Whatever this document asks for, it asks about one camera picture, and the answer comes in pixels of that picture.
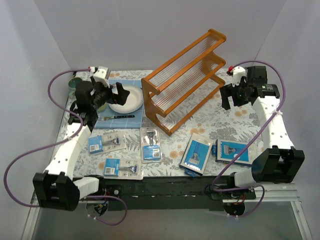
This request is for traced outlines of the white blue harrys razor box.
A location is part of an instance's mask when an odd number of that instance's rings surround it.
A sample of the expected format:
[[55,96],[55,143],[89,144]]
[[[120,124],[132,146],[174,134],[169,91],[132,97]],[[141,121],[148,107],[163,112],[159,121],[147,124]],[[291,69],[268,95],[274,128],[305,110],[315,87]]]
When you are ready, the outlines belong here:
[[[215,156],[218,163],[230,163],[245,147],[247,143],[233,140],[217,139],[211,148],[211,154]],[[233,163],[234,165],[250,167],[258,157],[257,147],[253,143]]]

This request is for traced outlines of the orange wooden shelf rack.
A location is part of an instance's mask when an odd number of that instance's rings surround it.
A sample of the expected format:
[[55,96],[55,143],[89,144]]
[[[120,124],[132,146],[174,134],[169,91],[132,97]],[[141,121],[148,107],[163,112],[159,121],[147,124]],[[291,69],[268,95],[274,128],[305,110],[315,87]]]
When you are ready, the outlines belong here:
[[142,78],[145,115],[167,135],[211,99],[226,82],[216,74],[226,61],[214,53],[227,37],[209,29]]

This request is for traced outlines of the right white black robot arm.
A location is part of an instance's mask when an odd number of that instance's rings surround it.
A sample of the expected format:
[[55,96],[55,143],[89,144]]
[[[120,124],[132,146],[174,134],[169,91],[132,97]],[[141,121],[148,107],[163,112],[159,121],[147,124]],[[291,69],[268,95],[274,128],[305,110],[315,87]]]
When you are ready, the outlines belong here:
[[280,107],[285,99],[284,91],[268,83],[265,66],[231,67],[228,72],[232,82],[220,88],[222,108],[230,109],[228,98],[235,107],[251,104],[258,117],[264,151],[250,168],[236,172],[234,181],[226,186],[227,195],[237,199],[245,187],[258,183],[291,183],[305,160],[303,150],[295,148],[289,138]]

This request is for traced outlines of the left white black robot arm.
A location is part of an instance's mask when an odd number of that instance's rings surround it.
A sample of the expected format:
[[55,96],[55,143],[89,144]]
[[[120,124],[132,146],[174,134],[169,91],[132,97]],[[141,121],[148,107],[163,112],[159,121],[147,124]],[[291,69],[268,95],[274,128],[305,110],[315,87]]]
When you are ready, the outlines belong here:
[[123,106],[129,94],[119,82],[104,85],[91,79],[76,85],[64,142],[44,172],[36,173],[32,180],[40,207],[74,211],[79,201],[88,195],[95,200],[106,196],[106,187],[97,177],[73,181],[73,173],[78,156],[98,121],[97,110],[105,103]]

